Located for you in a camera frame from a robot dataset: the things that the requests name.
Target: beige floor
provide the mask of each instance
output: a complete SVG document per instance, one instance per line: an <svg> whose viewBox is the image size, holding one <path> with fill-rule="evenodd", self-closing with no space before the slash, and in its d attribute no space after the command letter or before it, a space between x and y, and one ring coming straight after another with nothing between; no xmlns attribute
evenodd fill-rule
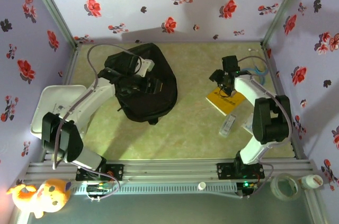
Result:
<svg viewBox="0 0 339 224"><path fill-rule="evenodd" d="M238 59L250 55L248 49L257 49L251 55L263 57L257 42L235 43L159 43L178 84L178 100L174 109L162 117L158 124L132 122L126 118L115 98L106 101L93 115L84 144L107 159L182 159L233 158L250 140L251 135L241 125L253 107L245 100L234 113L235 124L227 138L218 135L225 117L205 96L215 87L209 76L222 68L221 58L236 55ZM122 44L131 48L136 44ZM88 87L94 80L86 61L91 45L83 45L78 55L72 84ZM99 71L107 56L120 52L115 47L99 46L93 49L91 61ZM263 68L263 63L256 59ZM242 68L253 67L253 60L240 63ZM273 91L271 77L266 84ZM293 157L292 147L271 149L265 157Z"/></svg>

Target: black backpack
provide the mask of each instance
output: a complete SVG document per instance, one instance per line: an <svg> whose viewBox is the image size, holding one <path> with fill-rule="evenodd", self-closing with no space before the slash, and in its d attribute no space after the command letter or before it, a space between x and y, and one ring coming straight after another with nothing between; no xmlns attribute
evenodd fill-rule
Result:
<svg viewBox="0 0 339 224"><path fill-rule="evenodd" d="M105 68L116 69L123 67L122 63L131 64L136 62L139 57L150 59L154 62L154 67L148 71L145 78L139 75L129 75L118 72L123 76L115 84L115 95L121 105L121 109L126 116L135 122L146 122L155 125L158 118L166 115L175 105L177 100L177 85L176 78L172 72L170 65L167 63L160 48L153 43L143 44L129 49L136 56L130 55L128 60L126 57L129 55L121 52L115 55L108 56L105 61ZM136 91L133 88L126 89L125 82L138 80L157 80L162 83L161 91L158 93L147 93L143 91Z"/></svg>

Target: yellow book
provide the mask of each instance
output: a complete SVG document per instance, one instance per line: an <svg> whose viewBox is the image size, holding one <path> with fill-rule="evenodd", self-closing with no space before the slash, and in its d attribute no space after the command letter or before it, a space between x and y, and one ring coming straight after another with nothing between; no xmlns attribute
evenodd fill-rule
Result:
<svg viewBox="0 0 339 224"><path fill-rule="evenodd" d="M224 116L228 115L235 109L241 102L246 99L241 93L236 93L232 97L223 97L226 95L223 91L220 92L220 88L216 88L207 95L206 99L217 108Z"/></svg>

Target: black mount bracket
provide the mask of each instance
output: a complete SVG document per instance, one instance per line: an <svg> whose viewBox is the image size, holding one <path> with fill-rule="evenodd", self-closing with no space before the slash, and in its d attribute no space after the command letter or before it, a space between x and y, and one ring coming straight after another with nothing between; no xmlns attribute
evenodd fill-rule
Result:
<svg viewBox="0 0 339 224"><path fill-rule="evenodd" d="M108 173L115 177L118 181L122 181L123 177L123 165L122 164L104 164L100 169L101 173ZM90 173L82 168L77 170L76 181L109 181L107 176L98 176L94 173Z"/></svg>
<svg viewBox="0 0 339 224"><path fill-rule="evenodd" d="M265 178L263 166L260 164L244 164L240 157L240 151L233 163L217 163L217 173L219 180Z"/></svg>

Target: stuffed toy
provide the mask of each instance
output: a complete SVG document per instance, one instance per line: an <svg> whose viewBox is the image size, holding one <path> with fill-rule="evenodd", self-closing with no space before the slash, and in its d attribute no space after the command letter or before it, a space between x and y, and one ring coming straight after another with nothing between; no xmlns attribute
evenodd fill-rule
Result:
<svg viewBox="0 0 339 224"><path fill-rule="evenodd" d="M7 194L12 194L14 204L21 211L33 212L36 218L41 218L43 212L57 212L64 207L70 197L70 182L49 179L38 190L34 185L20 184L10 188Z"/></svg>

